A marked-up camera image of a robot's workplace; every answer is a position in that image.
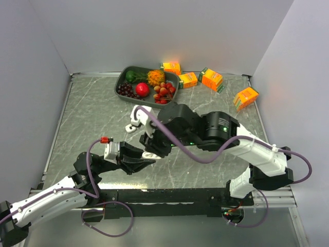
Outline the white oval charging case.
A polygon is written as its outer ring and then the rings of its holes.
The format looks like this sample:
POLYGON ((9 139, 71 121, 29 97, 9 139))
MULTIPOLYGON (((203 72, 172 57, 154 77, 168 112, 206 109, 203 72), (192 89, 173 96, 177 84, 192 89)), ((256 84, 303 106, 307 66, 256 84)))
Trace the white oval charging case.
POLYGON ((151 153, 151 152, 146 152, 146 151, 143 152, 142 158, 143 159, 148 159, 148 160, 160 160, 161 159, 160 156, 158 156, 154 153, 151 153))

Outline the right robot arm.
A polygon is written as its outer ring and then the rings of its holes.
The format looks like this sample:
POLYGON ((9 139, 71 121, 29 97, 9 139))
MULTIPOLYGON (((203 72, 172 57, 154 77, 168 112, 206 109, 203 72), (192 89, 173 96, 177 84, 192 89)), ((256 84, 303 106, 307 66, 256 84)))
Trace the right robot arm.
POLYGON ((255 189, 272 191, 293 183, 293 171, 287 166, 290 156, 284 154, 287 149, 262 141, 227 113, 212 111, 199 116, 187 105, 176 103, 164 107, 157 116, 153 116, 151 110, 151 107, 136 105, 131 112, 131 123, 145 127, 140 143, 146 152, 163 158, 173 147, 179 147, 198 163, 215 160, 197 157, 187 150, 188 146, 196 146, 248 162, 241 175, 227 182, 224 197, 228 204, 238 204, 255 189))

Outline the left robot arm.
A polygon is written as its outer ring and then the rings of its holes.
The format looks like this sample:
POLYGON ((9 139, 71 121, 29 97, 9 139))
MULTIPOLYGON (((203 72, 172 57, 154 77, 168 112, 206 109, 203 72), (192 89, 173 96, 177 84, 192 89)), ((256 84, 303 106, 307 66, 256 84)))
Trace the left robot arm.
POLYGON ((126 142, 105 139, 98 142, 105 144, 103 156, 89 150, 82 152, 74 162, 74 171, 53 186, 16 203, 1 203, 2 246, 20 243, 28 237, 30 227, 71 209, 99 205, 102 199, 98 186, 102 180, 100 174, 121 169, 132 175, 160 159, 126 142))

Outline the white square charging case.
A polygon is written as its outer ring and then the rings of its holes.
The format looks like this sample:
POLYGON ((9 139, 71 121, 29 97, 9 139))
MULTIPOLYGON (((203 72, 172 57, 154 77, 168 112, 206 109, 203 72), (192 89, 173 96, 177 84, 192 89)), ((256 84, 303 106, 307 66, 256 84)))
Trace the white square charging case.
POLYGON ((132 124, 129 124, 129 125, 125 126, 125 131, 127 133, 133 133, 133 132, 136 131, 136 129, 137 129, 136 126, 134 126, 132 124))

